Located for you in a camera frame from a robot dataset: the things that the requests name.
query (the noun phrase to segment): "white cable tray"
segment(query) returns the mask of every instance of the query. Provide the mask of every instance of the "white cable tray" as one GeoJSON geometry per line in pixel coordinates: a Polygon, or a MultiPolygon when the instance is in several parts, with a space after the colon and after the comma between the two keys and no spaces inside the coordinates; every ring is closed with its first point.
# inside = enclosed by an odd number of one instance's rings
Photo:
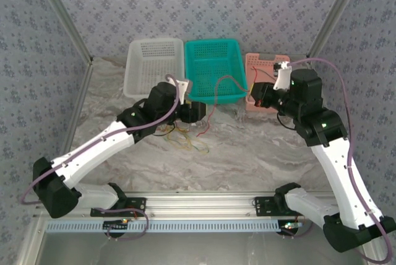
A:
{"type": "MultiPolygon", "coordinates": [[[[103,220],[50,220],[47,233],[106,232],[103,220]]],[[[126,230],[110,232],[141,232],[144,220],[128,223],[126,230]]],[[[280,232],[278,220],[151,220],[147,233],[214,233],[214,232],[280,232]]]]}

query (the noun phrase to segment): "black mounting bracket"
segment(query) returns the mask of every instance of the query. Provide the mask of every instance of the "black mounting bracket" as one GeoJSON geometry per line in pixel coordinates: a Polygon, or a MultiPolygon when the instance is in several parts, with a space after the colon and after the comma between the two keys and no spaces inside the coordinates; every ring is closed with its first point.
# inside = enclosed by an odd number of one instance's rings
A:
{"type": "Polygon", "coordinates": [[[300,188],[297,183],[288,183],[275,190],[273,197],[256,197],[254,198],[254,207],[256,208],[256,216],[258,217],[296,217],[300,213],[291,210],[286,203],[285,195],[292,189],[300,188]]]}
{"type": "Polygon", "coordinates": [[[256,197],[254,198],[254,207],[258,217],[282,217],[301,215],[296,211],[280,210],[274,197],[256,197]]]}
{"type": "MultiPolygon", "coordinates": [[[[103,230],[126,230],[128,228],[128,222],[123,222],[123,220],[107,220],[103,222],[103,230]]],[[[123,236],[125,233],[109,233],[111,238],[118,238],[123,236]]]]}
{"type": "MultiPolygon", "coordinates": [[[[125,209],[125,208],[136,208],[142,211],[146,209],[146,198],[140,197],[127,197],[122,189],[116,185],[115,183],[109,183],[109,185],[116,191],[118,195],[118,201],[114,204],[110,210],[114,209],[125,209]]],[[[115,212],[115,213],[106,213],[99,211],[98,209],[92,208],[91,209],[91,217],[143,217],[142,214],[138,212],[115,212]]]]}

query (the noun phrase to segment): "teal basket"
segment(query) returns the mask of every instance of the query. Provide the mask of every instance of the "teal basket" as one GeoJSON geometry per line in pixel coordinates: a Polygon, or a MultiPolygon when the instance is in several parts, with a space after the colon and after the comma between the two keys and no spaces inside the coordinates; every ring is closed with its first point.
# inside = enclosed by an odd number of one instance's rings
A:
{"type": "MultiPolygon", "coordinates": [[[[189,41],[184,46],[186,78],[192,81],[189,98],[206,104],[215,103],[215,86],[219,78],[231,75],[248,89],[241,51],[235,39],[189,41]]],[[[217,103],[235,103],[246,96],[232,79],[223,79],[217,89],[217,103]]]]}

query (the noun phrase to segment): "plastic basket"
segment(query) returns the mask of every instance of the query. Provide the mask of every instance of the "plastic basket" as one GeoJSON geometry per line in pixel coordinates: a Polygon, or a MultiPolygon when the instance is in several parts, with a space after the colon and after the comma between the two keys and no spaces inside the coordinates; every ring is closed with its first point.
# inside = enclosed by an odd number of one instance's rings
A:
{"type": "MultiPolygon", "coordinates": [[[[266,73],[273,76],[273,64],[276,62],[282,61],[290,61],[288,56],[282,56],[279,54],[259,54],[259,53],[248,53],[246,54],[246,62],[245,62],[245,69],[246,69],[246,81],[247,86],[249,88],[252,87],[254,78],[256,76],[256,72],[253,69],[255,67],[257,69],[257,79],[256,82],[275,82],[271,77],[269,77],[266,73]],[[270,56],[273,59],[260,59],[260,57],[269,58],[270,56]]],[[[262,107],[255,107],[254,100],[250,95],[246,96],[246,110],[247,111],[261,111],[261,112],[276,112],[273,108],[262,108],[262,107]]]]}
{"type": "Polygon", "coordinates": [[[184,78],[183,41],[177,38],[135,40],[129,45],[124,95],[147,98],[167,74],[184,78]]]}
{"type": "MultiPolygon", "coordinates": [[[[241,87],[248,89],[241,52],[235,39],[189,41],[184,51],[186,78],[192,81],[191,100],[214,104],[216,83],[224,75],[233,76],[241,87]]],[[[231,79],[224,79],[218,85],[217,103],[234,103],[245,95],[246,92],[231,79]]]]}

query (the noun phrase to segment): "pink basket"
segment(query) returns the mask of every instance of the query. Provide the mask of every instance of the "pink basket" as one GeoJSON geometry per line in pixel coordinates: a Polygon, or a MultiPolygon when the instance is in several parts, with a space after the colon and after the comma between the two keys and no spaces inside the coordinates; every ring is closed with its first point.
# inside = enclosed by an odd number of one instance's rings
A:
{"type": "MultiPolygon", "coordinates": [[[[257,69],[257,79],[256,82],[275,82],[271,77],[269,77],[266,73],[270,74],[273,77],[273,64],[276,62],[282,61],[290,61],[288,56],[282,56],[279,54],[275,55],[275,58],[272,61],[259,59],[259,53],[247,53],[246,54],[246,62],[245,62],[245,72],[246,72],[246,81],[247,87],[251,89],[254,81],[254,77],[256,76],[256,72],[254,71],[253,67],[257,69]]],[[[273,108],[262,108],[262,107],[255,107],[254,100],[249,95],[246,96],[246,110],[247,111],[260,111],[260,112],[267,112],[267,113],[274,113],[276,112],[273,108]]]]}

